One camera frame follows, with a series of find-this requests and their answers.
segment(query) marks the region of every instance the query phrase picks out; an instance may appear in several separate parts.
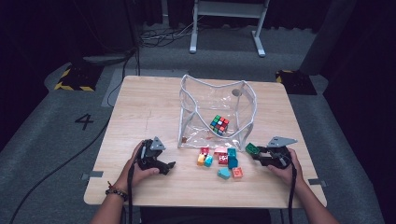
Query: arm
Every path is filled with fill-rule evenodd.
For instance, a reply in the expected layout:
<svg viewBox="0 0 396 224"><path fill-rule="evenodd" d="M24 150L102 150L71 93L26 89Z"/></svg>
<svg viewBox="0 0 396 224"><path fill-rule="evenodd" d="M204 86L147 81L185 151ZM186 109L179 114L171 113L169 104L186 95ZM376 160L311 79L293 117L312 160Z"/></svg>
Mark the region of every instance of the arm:
<svg viewBox="0 0 396 224"><path fill-rule="evenodd" d="M303 205L309 223L339 223L335 217L327 210L325 206L318 200L317 196L312 192L311 188L303 179L303 171L297 159L297 155L293 149L289 148L291 159L297 169L297 178L295 186L295 194ZM287 184L291 185L291 166L282 170L275 166L269 165L268 169L275 175L282 178Z"/></svg>
<svg viewBox="0 0 396 224"><path fill-rule="evenodd" d="M113 185L114 188L121 190L123 192L128 192L128 171L129 168L131 167L134 159L134 155L136 154L137 150L140 148L142 143L136 146L134 149L134 153L129 159L124 168L122 169L122 172L120 174L120 177L117 179L116 183ZM142 171L140 167L137 165L137 163L134 164L134 178L132 180L132 186L138 185L138 183L145 179L146 177L149 177L151 175L156 175L160 172L159 169L157 168L151 168ZM91 224L96 224L96 223L115 223L119 224L120 223L120 214L123 206L123 199L120 195L114 194L114 193L109 193L103 200L101 206L99 207L99 210L96 212L95 216L91 220Z"/></svg>

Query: person's left hand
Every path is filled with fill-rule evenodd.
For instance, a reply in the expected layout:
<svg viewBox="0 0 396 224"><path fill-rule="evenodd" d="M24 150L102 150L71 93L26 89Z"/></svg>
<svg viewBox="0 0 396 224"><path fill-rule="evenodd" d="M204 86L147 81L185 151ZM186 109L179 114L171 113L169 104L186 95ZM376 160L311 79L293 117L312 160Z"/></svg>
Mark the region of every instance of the person's left hand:
<svg viewBox="0 0 396 224"><path fill-rule="evenodd" d="M137 150L141 147L143 142L140 142L135 148L134 148L134 153L132 154L131 159L129 159L124 168L122 169L122 172L120 174L120 177L117 179L116 183L113 185L114 188L123 190L124 192L128 192L128 172L129 168L132 165L134 155L137 153ZM150 168L147 170L142 170L140 169L139 165L137 163L134 164L134 177L132 179L132 187L136 186L137 184L140 183L141 180L151 176L151 175L157 175L160 172L158 168Z"/></svg>

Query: wooden table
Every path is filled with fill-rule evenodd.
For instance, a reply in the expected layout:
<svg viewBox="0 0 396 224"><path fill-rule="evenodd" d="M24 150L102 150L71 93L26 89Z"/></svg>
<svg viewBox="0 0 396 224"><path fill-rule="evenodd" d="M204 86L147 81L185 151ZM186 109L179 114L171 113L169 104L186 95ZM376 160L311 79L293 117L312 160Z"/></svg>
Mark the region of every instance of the wooden table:
<svg viewBox="0 0 396 224"><path fill-rule="evenodd" d="M246 152L237 152L244 176L224 180L217 176L217 161L211 167L196 164L199 149L177 148L180 119L180 80L177 77L126 77L114 107L94 171L102 177L91 177L84 200L100 204L105 198L107 181L114 183L134 147L143 139L158 136L166 150L160 161L176 161L168 175L151 176L134 188L134 205L287 208L290 188ZM222 85L234 81L205 79ZM248 83L257 94L254 128L247 143L266 146L274 136L294 138L289 145L296 150L303 167L304 179L318 178L307 151L303 135L282 84ZM326 205L321 185L311 186ZM301 207L294 198L293 207Z"/></svg>

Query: bracelet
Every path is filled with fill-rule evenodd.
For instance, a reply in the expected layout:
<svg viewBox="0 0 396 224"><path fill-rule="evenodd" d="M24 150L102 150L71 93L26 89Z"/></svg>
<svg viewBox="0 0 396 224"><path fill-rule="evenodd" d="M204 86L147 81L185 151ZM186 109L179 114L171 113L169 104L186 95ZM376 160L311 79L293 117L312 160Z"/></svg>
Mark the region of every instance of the bracelet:
<svg viewBox="0 0 396 224"><path fill-rule="evenodd" d="M110 184L110 182L107 181L107 183L108 183L108 189L106 190L106 195L109 194L109 193L118 194L118 195L120 195L120 196L123 198L123 200L124 200L125 202L128 201L128 194L127 194L127 193L125 193L124 191L122 191L122 190L120 190L120 189L114 188L114 187Z"/></svg>

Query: rubik's cube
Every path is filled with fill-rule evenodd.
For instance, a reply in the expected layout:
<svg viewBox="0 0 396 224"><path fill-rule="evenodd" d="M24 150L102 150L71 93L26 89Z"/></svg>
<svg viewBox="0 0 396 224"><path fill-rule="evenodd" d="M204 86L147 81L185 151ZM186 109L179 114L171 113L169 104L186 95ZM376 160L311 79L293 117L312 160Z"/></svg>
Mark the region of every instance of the rubik's cube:
<svg viewBox="0 0 396 224"><path fill-rule="evenodd" d="M220 115L216 115L210 123L210 128L218 135L223 135L227 132L228 123L230 121Z"/></svg>

